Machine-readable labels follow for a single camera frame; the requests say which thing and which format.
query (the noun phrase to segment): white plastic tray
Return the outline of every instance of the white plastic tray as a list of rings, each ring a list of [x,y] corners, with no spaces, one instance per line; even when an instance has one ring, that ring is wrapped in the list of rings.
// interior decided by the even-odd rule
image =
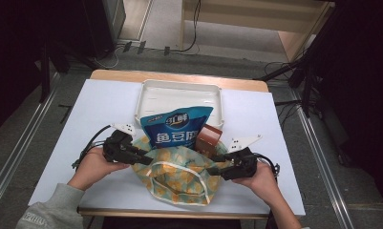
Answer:
[[[146,80],[142,83],[135,119],[140,125],[144,116],[172,112],[178,108],[213,107],[208,125],[221,129],[223,108],[221,88],[216,85],[191,84],[163,80]]]

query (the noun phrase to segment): human hand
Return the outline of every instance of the human hand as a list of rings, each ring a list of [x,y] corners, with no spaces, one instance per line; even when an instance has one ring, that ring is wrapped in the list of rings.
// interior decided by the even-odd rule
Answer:
[[[237,178],[232,181],[251,189],[268,205],[282,197],[271,168],[268,164],[260,161],[257,161],[257,171],[253,177]]]
[[[100,181],[113,171],[128,168],[129,164],[108,162],[102,152],[102,148],[93,148],[83,158],[68,185],[86,191],[94,183]]]

